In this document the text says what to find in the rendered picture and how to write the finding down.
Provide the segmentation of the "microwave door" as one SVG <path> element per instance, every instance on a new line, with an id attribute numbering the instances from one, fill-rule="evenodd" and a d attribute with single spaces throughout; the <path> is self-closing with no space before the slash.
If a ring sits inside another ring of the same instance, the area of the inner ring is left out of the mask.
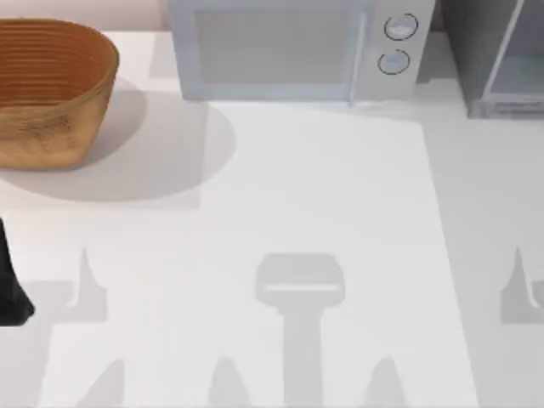
<path id="1" fill-rule="evenodd" d="M 350 101 L 363 0 L 167 0 L 188 100 Z"/>

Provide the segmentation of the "round microwave knob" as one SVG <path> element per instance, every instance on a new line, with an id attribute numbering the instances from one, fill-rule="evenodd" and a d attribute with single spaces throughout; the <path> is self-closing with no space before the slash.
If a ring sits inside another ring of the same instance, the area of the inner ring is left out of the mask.
<path id="1" fill-rule="evenodd" d="M 418 19 L 410 13 L 389 17 L 384 24 L 384 33 L 392 41 L 405 41 L 415 35 Z"/>
<path id="2" fill-rule="evenodd" d="M 377 60 L 377 68 L 379 71 L 388 76 L 395 76 L 403 73 L 410 67 L 410 64 L 410 55 L 401 49 L 395 49 L 389 53 L 382 54 Z"/>

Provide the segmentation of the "pale microwave oven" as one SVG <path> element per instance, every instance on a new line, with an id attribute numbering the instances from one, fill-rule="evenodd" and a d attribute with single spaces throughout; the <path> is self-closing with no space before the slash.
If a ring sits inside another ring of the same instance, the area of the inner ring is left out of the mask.
<path id="1" fill-rule="evenodd" d="M 363 1 L 366 17 L 365 42 L 354 103 L 409 97 L 417 82 L 436 0 Z M 418 29 L 413 37 L 405 41 L 392 41 L 384 33 L 384 24 L 389 17 L 404 13 L 410 13 L 417 17 Z M 377 60 L 382 54 L 395 49 L 401 49 L 410 55 L 410 67 L 399 75 L 384 75 L 377 68 Z"/>

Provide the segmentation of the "brown woven basket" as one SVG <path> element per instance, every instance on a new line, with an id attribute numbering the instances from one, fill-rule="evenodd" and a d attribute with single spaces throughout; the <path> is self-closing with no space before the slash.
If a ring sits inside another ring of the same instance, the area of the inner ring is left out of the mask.
<path id="1" fill-rule="evenodd" d="M 83 162 L 105 119 L 120 54 L 66 20 L 0 18 L 0 169 Z"/>

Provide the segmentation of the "grey cabinet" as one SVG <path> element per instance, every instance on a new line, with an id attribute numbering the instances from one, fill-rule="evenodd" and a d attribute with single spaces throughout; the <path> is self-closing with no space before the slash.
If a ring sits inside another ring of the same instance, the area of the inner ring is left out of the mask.
<path id="1" fill-rule="evenodd" d="M 544 0 L 441 0 L 468 116 L 544 120 Z"/>

